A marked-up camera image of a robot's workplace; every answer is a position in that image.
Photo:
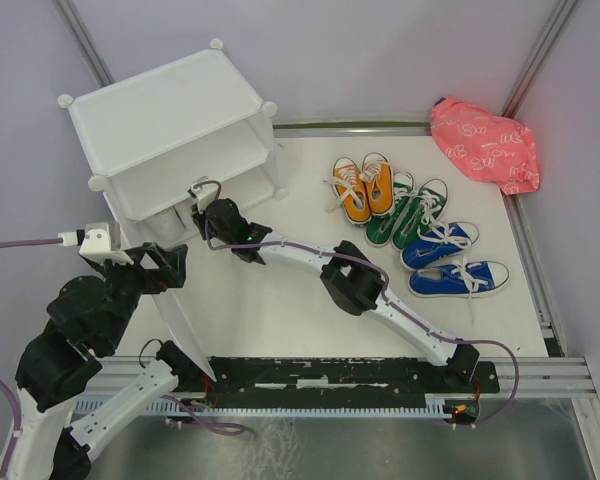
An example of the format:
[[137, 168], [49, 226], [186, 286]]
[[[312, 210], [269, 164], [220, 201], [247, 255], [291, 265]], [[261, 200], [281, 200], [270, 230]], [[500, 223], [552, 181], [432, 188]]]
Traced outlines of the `green canvas sneaker right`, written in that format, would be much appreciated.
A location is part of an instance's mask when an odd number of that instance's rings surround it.
[[393, 234], [393, 246], [402, 251], [426, 234], [444, 213], [448, 197], [448, 186], [442, 179], [431, 179], [422, 185]]

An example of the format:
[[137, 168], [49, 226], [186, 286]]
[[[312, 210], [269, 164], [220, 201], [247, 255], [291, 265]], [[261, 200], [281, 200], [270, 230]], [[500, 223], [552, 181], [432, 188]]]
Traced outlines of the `aluminium frame rails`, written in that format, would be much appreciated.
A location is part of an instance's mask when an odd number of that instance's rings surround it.
[[[513, 388], [514, 367], [510, 360], [487, 358], [495, 367], [499, 391], [487, 392], [480, 381], [480, 398], [505, 399]], [[103, 369], [87, 384], [85, 395], [113, 396], [142, 371], [131, 357], [102, 361]], [[516, 399], [594, 398], [597, 393], [584, 358], [519, 358]]]

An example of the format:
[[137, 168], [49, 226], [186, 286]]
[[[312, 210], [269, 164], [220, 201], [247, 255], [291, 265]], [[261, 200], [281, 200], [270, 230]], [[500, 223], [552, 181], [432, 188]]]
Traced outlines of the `green canvas sneaker left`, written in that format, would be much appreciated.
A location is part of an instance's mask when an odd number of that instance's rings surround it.
[[371, 246], [382, 247], [391, 240], [393, 232], [398, 226], [398, 220], [408, 209], [415, 195], [415, 185], [415, 179], [409, 172], [398, 172], [394, 175], [393, 211], [381, 217], [373, 217], [365, 230], [365, 239]]

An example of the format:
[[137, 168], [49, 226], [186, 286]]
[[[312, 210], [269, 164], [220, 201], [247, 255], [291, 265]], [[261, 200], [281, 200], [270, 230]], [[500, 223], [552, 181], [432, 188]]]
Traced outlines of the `pink patterned plastic bag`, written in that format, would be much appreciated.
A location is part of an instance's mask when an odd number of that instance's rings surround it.
[[493, 183], [506, 195], [539, 189], [534, 135], [518, 121], [443, 97], [430, 110], [430, 129], [442, 153], [467, 178]]

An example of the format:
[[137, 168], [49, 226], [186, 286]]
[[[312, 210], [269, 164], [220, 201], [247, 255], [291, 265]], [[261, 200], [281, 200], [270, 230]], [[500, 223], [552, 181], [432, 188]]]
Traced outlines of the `orange canvas sneaker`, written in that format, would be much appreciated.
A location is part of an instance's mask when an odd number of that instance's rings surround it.
[[360, 179], [373, 216], [390, 215], [394, 210], [394, 174], [389, 161], [380, 153], [367, 154], [362, 162]]
[[335, 197], [327, 207], [327, 211], [332, 213], [341, 209], [347, 220], [356, 226], [366, 224], [371, 218], [366, 190], [360, 174], [358, 166], [352, 159], [341, 157], [334, 162], [331, 176], [324, 180]]

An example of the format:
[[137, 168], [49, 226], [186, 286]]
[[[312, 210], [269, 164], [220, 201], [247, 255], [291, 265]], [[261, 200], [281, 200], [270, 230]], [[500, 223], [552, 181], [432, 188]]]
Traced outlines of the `white plastic shoe cabinet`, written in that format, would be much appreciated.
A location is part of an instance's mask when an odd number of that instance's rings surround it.
[[288, 194], [276, 157], [272, 119], [278, 107], [263, 100], [223, 52], [206, 50], [94, 92], [62, 94], [89, 163], [91, 190], [103, 194], [120, 224], [122, 244], [160, 241], [146, 220], [182, 201], [207, 177], [242, 209]]

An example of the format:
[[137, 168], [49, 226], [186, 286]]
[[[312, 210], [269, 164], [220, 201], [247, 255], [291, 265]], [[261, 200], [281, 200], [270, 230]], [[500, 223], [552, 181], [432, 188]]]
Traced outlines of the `blue canvas sneaker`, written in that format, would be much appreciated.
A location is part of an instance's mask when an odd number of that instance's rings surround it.
[[401, 265], [419, 270], [438, 260], [464, 253], [479, 239], [478, 227], [471, 222], [437, 222], [400, 254]]
[[510, 279], [506, 265], [496, 261], [468, 261], [462, 257], [449, 264], [413, 272], [408, 280], [412, 294], [422, 298], [479, 298], [502, 290]]

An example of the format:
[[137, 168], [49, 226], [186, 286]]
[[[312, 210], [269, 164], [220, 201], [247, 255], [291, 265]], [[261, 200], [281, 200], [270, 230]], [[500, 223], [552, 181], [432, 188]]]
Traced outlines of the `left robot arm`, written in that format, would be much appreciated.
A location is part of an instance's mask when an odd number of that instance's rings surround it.
[[0, 379], [12, 423], [0, 454], [0, 479], [84, 479], [102, 447], [155, 399], [189, 390], [200, 364], [172, 341], [95, 414], [69, 421], [88, 382], [113, 355], [144, 295], [181, 288], [188, 248], [144, 243], [84, 255], [93, 276], [68, 281], [48, 305], [49, 320], [20, 357], [11, 390]]

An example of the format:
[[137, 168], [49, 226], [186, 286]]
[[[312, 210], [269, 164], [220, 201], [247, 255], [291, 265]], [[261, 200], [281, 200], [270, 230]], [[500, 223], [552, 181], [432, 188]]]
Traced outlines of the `green canvas sneaker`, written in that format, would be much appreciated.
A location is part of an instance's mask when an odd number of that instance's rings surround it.
[[444, 213], [448, 197], [448, 186], [442, 179], [431, 179], [422, 185], [393, 234], [393, 246], [402, 251], [426, 234]]
[[409, 172], [398, 172], [394, 175], [393, 211], [381, 217], [373, 217], [365, 230], [365, 239], [371, 246], [382, 247], [391, 240], [393, 232], [398, 226], [398, 220], [408, 209], [415, 195], [415, 185], [415, 179]]

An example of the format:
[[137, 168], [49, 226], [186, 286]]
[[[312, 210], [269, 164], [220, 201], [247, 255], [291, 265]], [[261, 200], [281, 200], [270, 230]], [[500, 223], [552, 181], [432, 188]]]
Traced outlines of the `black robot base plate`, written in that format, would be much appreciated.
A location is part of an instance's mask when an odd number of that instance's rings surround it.
[[229, 358], [213, 357], [214, 381], [195, 366], [176, 391], [210, 394], [219, 407], [322, 408], [419, 406], [427, 394], [472, 397], [486, 382], [498, 392], [491, 362], [480, 361], [473, 380], [465, 383], [416, 358]]

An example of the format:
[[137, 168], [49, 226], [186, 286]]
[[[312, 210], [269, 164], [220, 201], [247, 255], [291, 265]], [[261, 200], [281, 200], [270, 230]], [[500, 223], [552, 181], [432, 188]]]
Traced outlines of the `blue canvas sneaker lower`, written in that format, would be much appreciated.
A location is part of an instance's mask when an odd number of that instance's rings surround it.
[[479, 298], [502, 290], [510, 279], [506, 265], [496, 261], [468, 261], [462, 257], [449, 264], [413, 272], [408, 280], [412, 294], [422, 298]]

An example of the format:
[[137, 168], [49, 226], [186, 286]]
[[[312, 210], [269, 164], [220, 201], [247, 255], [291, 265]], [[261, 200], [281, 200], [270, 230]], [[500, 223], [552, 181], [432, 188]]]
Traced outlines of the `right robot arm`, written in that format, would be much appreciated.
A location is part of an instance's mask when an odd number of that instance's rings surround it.
[[247, 221], [228, 198], [194, 195], [191, 217], [212, 250], [229, 250], [246, 263], [285, 264], [318, 276], [340, 310], [375, 318], [439, 367], [440, 382], [447, 389], [461, 391], [474, 381], [478, 350], [447, 336], [401, 301], [389, 288], [388, 274], [355, 244], [343, 240], [336, 246], [320, 246], [291, 239]]

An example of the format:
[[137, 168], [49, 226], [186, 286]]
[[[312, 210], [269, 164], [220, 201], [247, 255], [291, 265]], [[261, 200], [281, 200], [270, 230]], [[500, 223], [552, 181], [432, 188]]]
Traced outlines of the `blue canvas sneaker upper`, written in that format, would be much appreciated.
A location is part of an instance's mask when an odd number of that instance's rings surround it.
[[419, 270], [438, 260], [464, 253], [479, 239], [478, 227], [471, 222], [437, 222], [400, 254], [401, 265]]

